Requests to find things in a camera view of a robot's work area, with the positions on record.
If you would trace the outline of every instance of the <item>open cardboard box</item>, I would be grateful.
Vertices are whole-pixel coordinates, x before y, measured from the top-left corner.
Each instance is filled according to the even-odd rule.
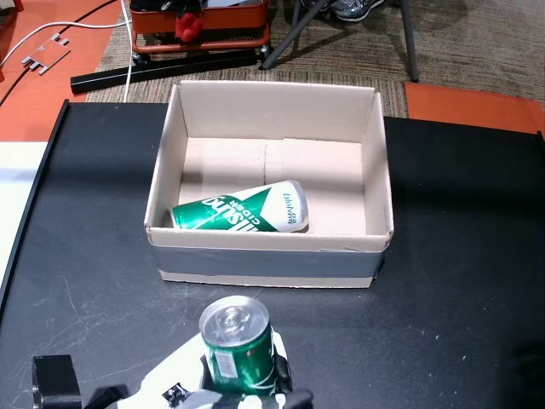
[[[169,209],[283,180],[307,195],[305,233],[172,228]],[[165,280],[368,287],[393,235],[381,96],[269,82],[175,85],[145,226]]]

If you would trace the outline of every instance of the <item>sneaker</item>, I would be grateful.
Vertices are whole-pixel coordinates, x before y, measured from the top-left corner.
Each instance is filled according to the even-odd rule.
[[[321,9],[320,9],[320,12],[324,12],[324,11],[327,11],[330,9],[331,7],[331,4],[334,2],[335,0],[329,0]],[[306,9],[311,9],[313,7],[314,4],[316,4],[318,2],[318,0],[301,0],[301,4],[303,5],[304,8]]]
[[[384,0],[337,0],[331,5],[331,11],[339,20],[361,21],[372,9],[383,3]]]

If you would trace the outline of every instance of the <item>orange floor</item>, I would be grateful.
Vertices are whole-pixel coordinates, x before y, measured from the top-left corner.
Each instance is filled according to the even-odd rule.
[[[409,118],[545,135],[538,101],[508,95],[405,83]]]
[[[51,21],[74,21],[106,0],[23,0],[25,10],[17,13],[12,24],[0,32],[0,60],[21,38]],[[109,25],[117,22],[119,2],[105,6],[82,23]],[[23,70],[21,60],[43,44],[62,27],[49,27],[31,37],[15,51],[2,67],[5,77],[0,83],[3,96]],[[71,28],[63,33],[71,50],[63,60],[40,76],[28,72],[0,107],[0,141],[46,141],[49,138],[62,101],[84,101],[85,95],[74,96],[70,77],[93,72],[100,62],[112,29],[89,30]]]

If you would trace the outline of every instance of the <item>green and white can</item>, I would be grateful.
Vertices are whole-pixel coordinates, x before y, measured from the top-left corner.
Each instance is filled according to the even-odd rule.
[[[180,204],[171,216],[175,228],[185,230],[288,233],[308,224],[307,200],[296,181]]]
[[[247,395],[275,390],[274,347],[267,308],[253,298],[226,297],[210,304],[199,328],[215,389]]]

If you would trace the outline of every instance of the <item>green can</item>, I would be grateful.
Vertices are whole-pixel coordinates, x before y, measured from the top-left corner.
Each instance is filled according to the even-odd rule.
[[[243,296],[222,298],[203,311],[198,324],[218,391],[274,393],[273,335],[261,302]]]

